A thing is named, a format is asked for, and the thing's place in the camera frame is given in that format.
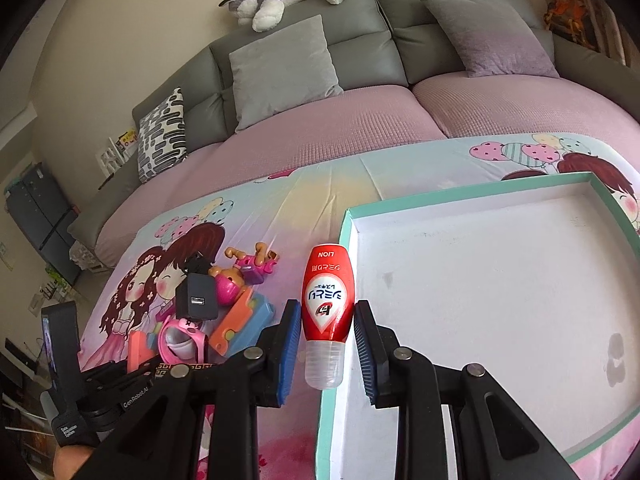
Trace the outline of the person left hand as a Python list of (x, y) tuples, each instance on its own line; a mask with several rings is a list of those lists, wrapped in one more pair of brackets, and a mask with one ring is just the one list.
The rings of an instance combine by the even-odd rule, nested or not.
[(94, 448), (83, 445), (67, 445), (57, 448), (53, 460), (55, 480), (70, 480), (91, 456)]

